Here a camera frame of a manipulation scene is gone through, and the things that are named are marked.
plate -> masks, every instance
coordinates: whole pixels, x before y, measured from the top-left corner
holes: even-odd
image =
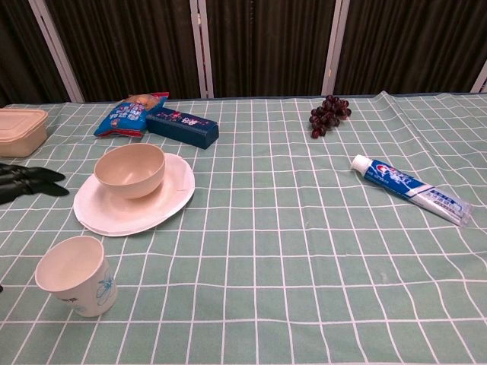
[[[165,154],[164,182],[149,195],[124,199],[108,192],[91,175],[75,196],[78,221],[102,236],[128,236],[148,230],[177,213],[195,191],[189,164],[175,154]]]

container lid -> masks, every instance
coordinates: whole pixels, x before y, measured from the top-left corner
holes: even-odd
[[[0,109],[0,142],[17,141],[46,118],[47,113],[40,109]]]
[[[370,158],[367,158],[366,156],[362,156],[361,154],[358,154],[353,159],[352,169],[357,170],[363,176],[367,172],[367,169],[369,168],[371,163],[372,163],[372,160]]]

toothpaste cap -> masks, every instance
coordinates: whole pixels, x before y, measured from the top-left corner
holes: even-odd
[[[351,168],[357,170],[363,176],[365,175],[367,169],[370,167],[371,164],[372,160],[370,158],[358,154],[353,159]]]

toothpaste tube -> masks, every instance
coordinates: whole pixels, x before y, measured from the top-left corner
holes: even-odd
[[[352,169],[361,173],[365,179],[458,226],[464,227],[470,219],[471,204],[401,173],[384,162],[371,160],[358,154],[352,162]]]

grapes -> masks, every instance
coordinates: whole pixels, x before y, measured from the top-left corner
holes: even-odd
[[[340,120],[346,120],[352,114],[347,100],[340,100],[333,95],[326,95],[325,100],[316,109],[311,110],[311,137],[324,136],[327,130],[338,127]]]

